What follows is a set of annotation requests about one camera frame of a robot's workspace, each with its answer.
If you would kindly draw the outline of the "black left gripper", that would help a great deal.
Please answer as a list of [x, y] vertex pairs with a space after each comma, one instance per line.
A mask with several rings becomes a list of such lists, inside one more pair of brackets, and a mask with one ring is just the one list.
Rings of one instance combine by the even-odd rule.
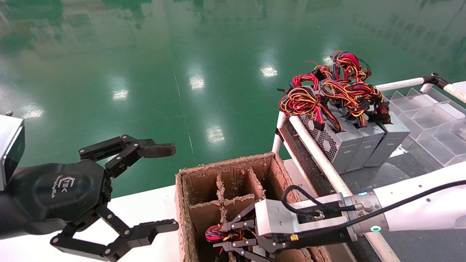
[[[130, 250], [149, 246], [158, 234], [177, 231], [174, 219], [129, 227], [108, 207], [117, 178], [139, 159], [173, 156], [175, 144], [157, 144], [153, 139], [117, 136], [78, 151], [82, 161], [48, 163], [20, 168], [7, 185], [7, 234], [51, 234], [50, 244], [71, 255], [117, 262]], [[95, 163], [112, 157], [105, 169]], [[107, 245], [75, 239], [103, 219], [118, 237]]]

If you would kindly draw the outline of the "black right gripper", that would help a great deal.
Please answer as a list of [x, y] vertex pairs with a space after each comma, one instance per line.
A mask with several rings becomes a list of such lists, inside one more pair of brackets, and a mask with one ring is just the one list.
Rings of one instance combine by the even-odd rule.
[[[233, 230], [245, 230], [255, 228], [255, 204], [257, 200], [244, 208], [235, 218], [223, 223], [221, 232], [231, 232]], [[309, 230], [300, 233], [291, 234], [273, 234], [272, 235], [272, 253], [280, 253], [283, 250], [301, 249], [307, 247], [317, 247], [333, 245], [346, 242], [354, 242], [356, 234], [346, 227], [328, 227], [317, 230]], [[219, 247], [225, 252], [234, 252], [251, 262], [274, 262], [274, 255], [258, 245], [256, 239], [246, 239], [236, 242], [221, 242], [213, 244], [213, 247]], [[259, 247], [265, 253], [257, 254], [249, 248]]]

